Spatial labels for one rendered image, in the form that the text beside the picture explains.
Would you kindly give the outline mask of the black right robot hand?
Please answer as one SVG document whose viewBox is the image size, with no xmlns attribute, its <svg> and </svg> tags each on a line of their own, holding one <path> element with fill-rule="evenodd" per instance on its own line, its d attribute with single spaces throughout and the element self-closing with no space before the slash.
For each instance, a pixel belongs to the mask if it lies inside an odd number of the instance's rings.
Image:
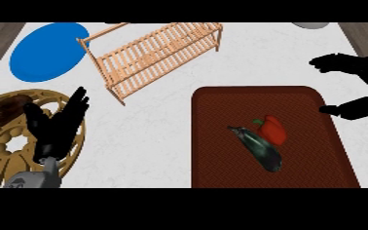
<svg viewBox="0 0 368 230">
<path fill-rule="evenodd" d="M 368 85 L 368 57 L 355 57 L 342 53 L 313 58 L 309 64 L 321 73 L 342 72 L 356 75 Z M 340 105 L 324 105 L 319 112 L 352 121 L 368 117 L 368 96 Z"/>
</svg>

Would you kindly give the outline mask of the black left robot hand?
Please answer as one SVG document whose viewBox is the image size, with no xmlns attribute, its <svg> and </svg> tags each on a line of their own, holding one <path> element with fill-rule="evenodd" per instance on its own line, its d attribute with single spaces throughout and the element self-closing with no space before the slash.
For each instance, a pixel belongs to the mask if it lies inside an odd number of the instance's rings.
<svg viewBox="0 0 368 230">
<path fill-rule="evenodd" d="M 46 116 L 34 103 L 25 104 L 27 129 L 37 139 L 33 155 L 37 164 L 42 164 L 47 157 L 56 160 L 67 157 L 89 108 L 87 102 L 86 89 L 79 87 L 62 111 L 52 117 Z"/>
</svg>

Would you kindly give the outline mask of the dark red tray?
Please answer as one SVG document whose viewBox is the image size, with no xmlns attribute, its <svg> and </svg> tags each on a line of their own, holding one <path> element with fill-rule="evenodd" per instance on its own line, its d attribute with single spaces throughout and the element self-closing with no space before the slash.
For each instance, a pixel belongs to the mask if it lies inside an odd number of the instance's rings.
<svg viewBox="0 0 368 230">
<path fill-rule="evenodd" d="M 305 86 L 203 87 L 191 98 L 194 188 L 356 188 L 325 101 Z"/>
</svg>

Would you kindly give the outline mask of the wooden tiered shelf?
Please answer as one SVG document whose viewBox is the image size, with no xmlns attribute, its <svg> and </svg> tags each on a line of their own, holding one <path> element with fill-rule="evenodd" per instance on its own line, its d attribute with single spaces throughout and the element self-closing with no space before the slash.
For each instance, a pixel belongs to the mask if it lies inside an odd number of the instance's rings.
<svg viewBox="0 0 368 230">
<path fill-rule="evenodd" d="M 121 22 L 92 36 L 77 39 L 121 104 L 124 99 L 212 49 L 219 50 L 223 25 L 219 22 L 172 22 L 102 57 L 86 46 L 123 26 Z"/>
</svg>

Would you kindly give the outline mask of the tan wicker basket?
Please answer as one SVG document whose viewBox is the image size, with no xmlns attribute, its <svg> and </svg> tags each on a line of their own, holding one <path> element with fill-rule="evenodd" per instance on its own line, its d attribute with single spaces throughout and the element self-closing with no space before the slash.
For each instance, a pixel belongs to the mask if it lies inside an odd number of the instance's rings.
<svg viewBox="0 0 368 230">
<path fill-rule="evenodd" d="M 31 89 L 0 95 L 0 101 L 16 95 L 27 95 L 47 117 L 65 107 L 70 97 L 55 91 Z M 43 166 L 33 161 L 36 137 L 27 129 L 25 113 L 0 127 L 0 185 L 19 172 L 42 172 Z"/>
</svg>

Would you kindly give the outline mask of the brown item in basket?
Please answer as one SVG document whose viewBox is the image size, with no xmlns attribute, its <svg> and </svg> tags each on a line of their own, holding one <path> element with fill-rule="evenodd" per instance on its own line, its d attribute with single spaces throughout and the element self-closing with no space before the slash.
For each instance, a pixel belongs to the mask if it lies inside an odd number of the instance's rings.
<svg viewBox="0 0 368 230">
<path fill-rule="evenodd" d="M 16 95 L 0 101 L 0 127 L 24 114 L 24 106 L 33 102 L 27 95 Z"/>
</svg>

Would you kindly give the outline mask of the grey round object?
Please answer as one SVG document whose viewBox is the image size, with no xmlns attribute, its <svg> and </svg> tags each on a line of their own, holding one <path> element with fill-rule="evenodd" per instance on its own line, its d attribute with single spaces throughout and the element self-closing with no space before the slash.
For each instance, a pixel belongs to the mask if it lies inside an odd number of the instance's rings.
<svg viewBox="0 0 368 230">
<path fill-rule="evenodd" d="M 330 25 L 328 22 L 293 22 L 293 24 L 305 29 L 321 29 Z"/>
</svg>

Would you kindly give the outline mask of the blue round placemat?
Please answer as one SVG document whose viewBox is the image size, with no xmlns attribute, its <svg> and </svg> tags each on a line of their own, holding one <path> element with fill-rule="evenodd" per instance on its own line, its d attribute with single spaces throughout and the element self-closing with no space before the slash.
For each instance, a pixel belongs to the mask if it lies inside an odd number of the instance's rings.
<svg viewBox="0 0 368 230">
<path fill-rule="evenodd" d="M 25 82 L 43 82 L 64 75 L 79 64 L 86 50 L 79 39 L 89 36 L 76 22 L 53 22 L 37 28 L 11 55 L 11 71 Z"/>
</svg>

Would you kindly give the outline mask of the red bell pepper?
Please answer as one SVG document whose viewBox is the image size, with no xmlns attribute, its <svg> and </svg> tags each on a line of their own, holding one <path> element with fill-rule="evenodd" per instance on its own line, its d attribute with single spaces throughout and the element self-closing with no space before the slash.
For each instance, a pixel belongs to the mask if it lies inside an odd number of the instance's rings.
<svg viewBox="0 0 368 230">
<path fill-rule="evenodd" d="M 259 125 L 257 134 L 274 144 L 281 146 L 287 141 L 287 130 L 272 115 L 266 115 L 265 119 L 254 119 L 253 123 Z"/>
</svg>

